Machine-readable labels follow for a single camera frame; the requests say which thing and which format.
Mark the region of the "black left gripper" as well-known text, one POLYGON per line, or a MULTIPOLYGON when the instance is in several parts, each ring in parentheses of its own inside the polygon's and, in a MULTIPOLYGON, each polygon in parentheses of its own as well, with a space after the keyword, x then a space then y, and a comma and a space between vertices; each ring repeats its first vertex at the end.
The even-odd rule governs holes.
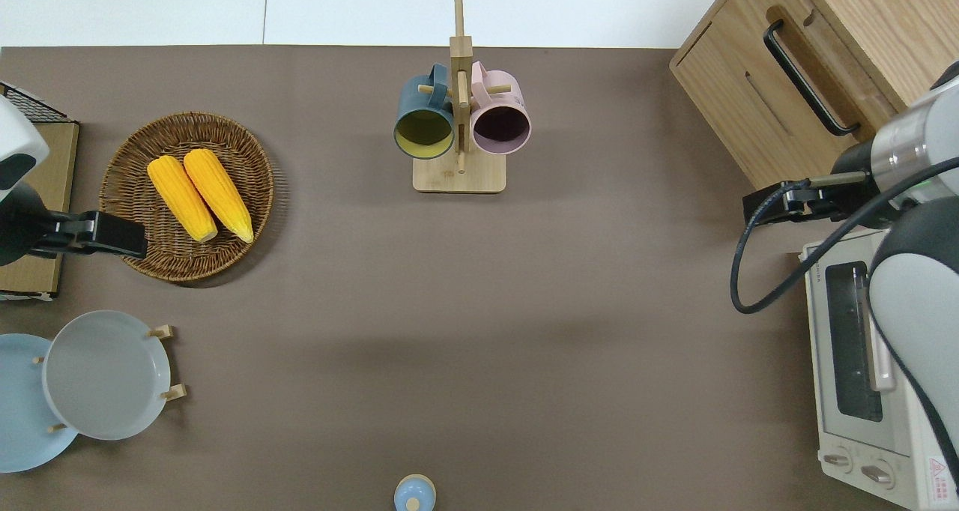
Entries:
POLYGON ((98 248, 91 244, 93 225, 92 217, 48 210, 37 191, 18 184, 1 205, 1 265, 24 257, 52 261, 60 255, 98 251, 134 259, 147 257, 143 224, 99 213, 98 248))

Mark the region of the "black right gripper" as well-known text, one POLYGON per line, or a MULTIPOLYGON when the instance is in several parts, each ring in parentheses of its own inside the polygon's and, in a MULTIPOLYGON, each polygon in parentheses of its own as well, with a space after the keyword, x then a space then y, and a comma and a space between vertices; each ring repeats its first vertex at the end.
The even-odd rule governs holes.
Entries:
POLYGON ((861 142, 843 152, 832 167, 832 175, 845 175, 842 182, 824 182, 805 189, 792 190, 784 199, 765 202, 784 184, 771 184, 744 196, 745 224, 761 226, 777 222, 846 220, 878 189, 872 177, 873 142, 861 142))

